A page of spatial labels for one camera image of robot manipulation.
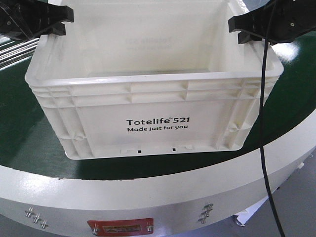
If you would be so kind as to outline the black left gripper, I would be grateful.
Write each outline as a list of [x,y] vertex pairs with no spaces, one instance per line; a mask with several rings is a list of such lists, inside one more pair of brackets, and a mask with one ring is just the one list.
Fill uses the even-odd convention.
[[12,40],[28,41],[50,34],[65,36],[66,26],[62,22],[74,22],[74,11],[66,5],[41,0],[0,2],[0,35]]

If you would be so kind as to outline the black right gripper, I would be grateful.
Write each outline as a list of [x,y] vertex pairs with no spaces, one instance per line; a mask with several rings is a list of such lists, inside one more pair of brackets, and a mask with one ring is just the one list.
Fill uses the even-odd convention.
[[316,29],[314,0],[271,0],[256,9],[256,14],[233,16],[228,20],[229,33],[237,35],[238,44],[262,41],[270,17],[269,40],[272,44],[293,42],[297,37]]

